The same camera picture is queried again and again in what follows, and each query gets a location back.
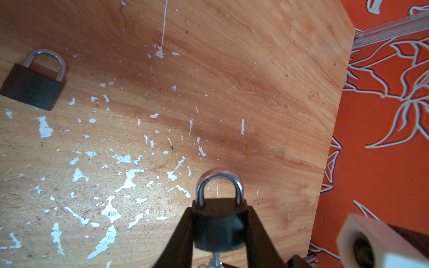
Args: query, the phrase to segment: black padlock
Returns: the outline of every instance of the black padlock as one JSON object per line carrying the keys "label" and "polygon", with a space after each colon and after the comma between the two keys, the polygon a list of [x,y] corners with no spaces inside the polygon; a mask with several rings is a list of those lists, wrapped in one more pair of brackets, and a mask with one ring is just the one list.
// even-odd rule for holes
{"label": "black padlock", "polygon": [[[204,187],[212,180],[231,181],[235,198],[204,199]],[[243,187],[237,175],[224,170],[211,170],[201,176],[192,203],[192,240],[196,248],[211,252],[237,250],[246,244],[248,207],[243,198]]]}
{"label": "black padlock", "polygon": [[[56,79],[29,69],[33,59],[40,54],[51,55],[60,62]],[[30,52],[22,65],[15,63],[0,89],[0,94],[50,111],[64,87],[62,80],[65,73],[66,62],[58,53],[43,48],[36,49]]]}

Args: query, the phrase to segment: padlock shackle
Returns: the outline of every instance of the padlock shackle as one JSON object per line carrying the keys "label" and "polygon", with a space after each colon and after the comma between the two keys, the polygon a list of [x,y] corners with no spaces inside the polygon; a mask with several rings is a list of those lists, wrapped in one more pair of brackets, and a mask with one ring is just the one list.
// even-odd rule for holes
{"label": "padlock shackle", "polygon": [[53,57],[55,57],[59,63],[60,63],[60,71],[57,74],[57,77],[55,78],[55,80],[61,82],[64,78],[64,75],[66,74],[66,61],[63,59],[63,57],[61,57],[57,52],[54,52],[52,50],[49,49],[44,49],[44,48],[38,48],[35,49],[33,51],[31,51],[28,56],[24,59],[24,62],[22,64],[22,66],[24,67],[30,67],[31,62],[33,61],[33,59],[37,56],[39,56],[40,54],[48,54],[51,55]]}
{"label": "padlock shackle", "polygon": [[195,202],[199,208],[203,208],[204,202],[204,188],[209,181],[216,179],[226,179],[233,183],[236,189],[236,203],[240,207],[243,204],[243,185],[238,176],[232,172],[223,169],[212,169],[204,173],[198,180],[196,185],[196,198]]}

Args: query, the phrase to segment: orange wallpaper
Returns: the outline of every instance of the orange wallpaper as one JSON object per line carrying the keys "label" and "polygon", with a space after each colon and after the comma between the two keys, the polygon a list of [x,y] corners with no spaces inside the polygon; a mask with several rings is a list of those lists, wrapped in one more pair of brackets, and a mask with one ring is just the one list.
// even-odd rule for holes
{"label": "orange wallpaper", "polygon": [[[343,1],[356,28],[427,9],[423,1]],[[343,267],[349,213],[429,234],[429,30],[354,49],[311,238],[318,268]]]}

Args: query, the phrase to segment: wooden board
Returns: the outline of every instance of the wooden board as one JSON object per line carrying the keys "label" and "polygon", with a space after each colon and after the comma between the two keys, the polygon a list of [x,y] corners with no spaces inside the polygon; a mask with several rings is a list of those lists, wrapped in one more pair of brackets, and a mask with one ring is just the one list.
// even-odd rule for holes
{"label": "wooden board", "polygon": [[[2,1],[0,81],[35,48],[67,62],[66,86],[52,111],[0,96],[2,263],[150,267],[195,198],[198,177],[215,167],[240,175],[282,258],[304,256],[353,34],[338,0]],[[40,57],[35,67],[51,63]],[[53,130],[45,138],[43,116]],[[87,151],[97,155],[89,160]],[[131,163],[117,164],[116,155],[129,155]],[[76,168],[88,182],[72,181]],[[124,184],[132,169],[144,170],[135,173],[135,188],[115,192],[132,185]],[[174,181],[167,176],[173,170]],[[205,192],[234,193],[224,181]],[[121,215],[114,223],[101,214],[109,196]],[[54,223],[65,256],[52,243],[60,234]],[[113,225],[114,243],[88,260]],[[12,233],[20,248],[9,248]],[[210,258],[194,255],[195,265]],[[222,259],[246,266],[244,250]]]}

